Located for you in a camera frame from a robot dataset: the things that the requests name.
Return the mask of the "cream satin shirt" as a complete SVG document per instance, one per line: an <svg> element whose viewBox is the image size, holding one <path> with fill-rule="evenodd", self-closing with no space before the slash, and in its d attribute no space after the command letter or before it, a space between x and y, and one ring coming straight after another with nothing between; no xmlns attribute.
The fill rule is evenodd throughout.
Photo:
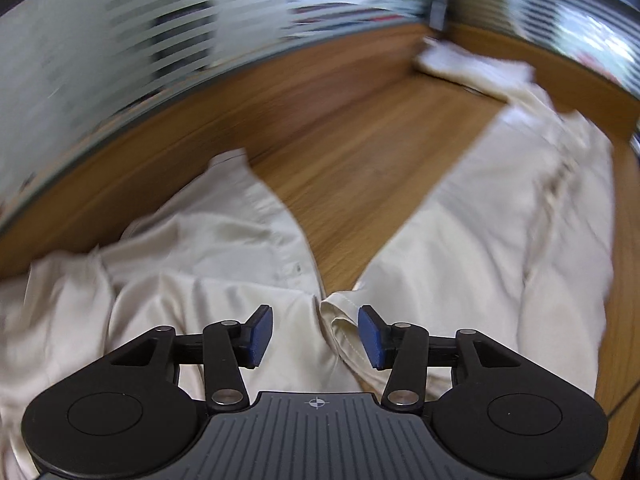
<svg viewBox="0 0 640 480"><path fill-rule="evenodd" d="M370 261L322 301L330 344L371 390L356 317L436 336L472 328L594 393L613 278L615 196L608 137L558 113L543 88L504 88L506 106Z"/></svg>

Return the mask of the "beige garment pile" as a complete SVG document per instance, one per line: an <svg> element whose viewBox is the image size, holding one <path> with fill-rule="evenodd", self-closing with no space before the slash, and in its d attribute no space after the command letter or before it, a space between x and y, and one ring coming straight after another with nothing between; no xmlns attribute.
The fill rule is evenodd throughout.
<svg viewBox="0 0 640 480"><path fill-rule="evenodd" d="M55 252L2 283L2 477L36 475L20 427L38 393L159 325L195 334L269 304L273 335L262 364L244 374L250 394L357 390L326 340L323 295L288 208L243 151L215 156L117 243L87 255Z"/></svg>

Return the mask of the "folded white shirt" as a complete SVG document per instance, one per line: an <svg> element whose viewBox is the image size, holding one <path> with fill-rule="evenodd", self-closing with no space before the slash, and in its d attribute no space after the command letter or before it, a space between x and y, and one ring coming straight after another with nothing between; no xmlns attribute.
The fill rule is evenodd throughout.
<svg viewBox="0 0 640 480"><path fill-rule="evenodd" d="M503 101L525 96L535 88L535 71L525 62L475 54L449 41L424 41L425 49L413 60L421 73Z"/></svg>

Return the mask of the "frosted glass desk partition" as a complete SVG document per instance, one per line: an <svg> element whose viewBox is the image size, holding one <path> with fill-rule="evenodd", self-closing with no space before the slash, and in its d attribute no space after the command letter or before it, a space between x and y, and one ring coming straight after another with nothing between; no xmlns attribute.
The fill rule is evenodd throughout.
<svg viewBox="0 0 640 480"><path fill-rule="evenodd" d="M117 130L268 56L396 24L524 39L639 90L639 0L1 0L1 220Z"/></svg>

